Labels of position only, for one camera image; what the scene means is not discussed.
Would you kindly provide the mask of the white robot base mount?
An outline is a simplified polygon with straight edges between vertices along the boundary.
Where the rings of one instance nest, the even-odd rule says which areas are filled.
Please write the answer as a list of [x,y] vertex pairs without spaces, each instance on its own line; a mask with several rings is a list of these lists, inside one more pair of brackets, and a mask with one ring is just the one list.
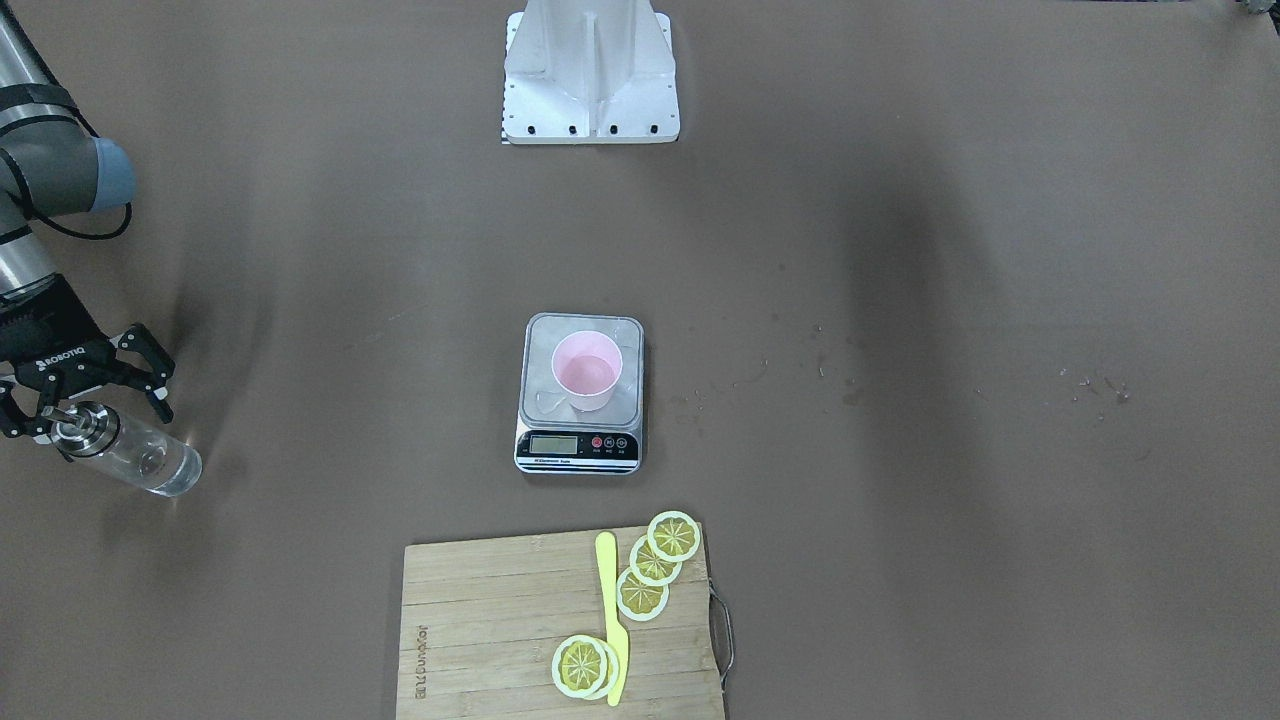
[[530,1],[506,19],[500,138],[672,143],[681,133],[671,18],[649,1]]

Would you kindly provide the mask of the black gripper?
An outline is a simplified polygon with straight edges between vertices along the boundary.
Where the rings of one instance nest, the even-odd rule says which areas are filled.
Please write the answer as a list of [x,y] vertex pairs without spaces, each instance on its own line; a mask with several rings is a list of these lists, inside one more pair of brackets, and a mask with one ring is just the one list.
[[[110,343],[64,275],[4,291],[1,306],[3,361],[42,405],[115,384],[145,393],[160,423],[173,421],[166,383],[177,364],[146,325],[129,325]],[[140,356],[146,368],[119,352]],[[14,400],[15,382],[1,379],[3,438],[50,441],[47,418],[28,415]]]

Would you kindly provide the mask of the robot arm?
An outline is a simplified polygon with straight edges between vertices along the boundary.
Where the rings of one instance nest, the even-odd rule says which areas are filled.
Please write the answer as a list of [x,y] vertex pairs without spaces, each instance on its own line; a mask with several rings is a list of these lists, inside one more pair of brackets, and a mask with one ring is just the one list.
[[3,436],[47,445],[46,411],[104,386],[145,395],[161,423],[174,418],[177,365],[143,324],[102,332],[35,231],[101,241],[61,217],[122,210],[133,218],[136,177],[123,147],[99,135],[44,60],[9,5],[1,17],[1,360]]

